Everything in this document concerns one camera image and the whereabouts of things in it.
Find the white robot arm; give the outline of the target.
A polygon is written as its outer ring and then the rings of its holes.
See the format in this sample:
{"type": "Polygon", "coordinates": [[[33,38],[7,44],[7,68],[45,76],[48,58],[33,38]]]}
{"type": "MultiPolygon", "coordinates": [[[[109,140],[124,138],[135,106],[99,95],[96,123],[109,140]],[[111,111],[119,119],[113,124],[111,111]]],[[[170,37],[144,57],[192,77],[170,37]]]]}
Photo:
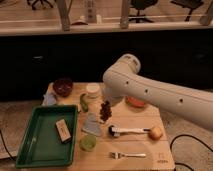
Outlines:
{"type": "Polygon", "coordinates": [[[139,76],[140,68],[136,56],[122,55],[103,74],[105,98],[116,104],[134,97],[213,132],[213,93],[139,76]]]}

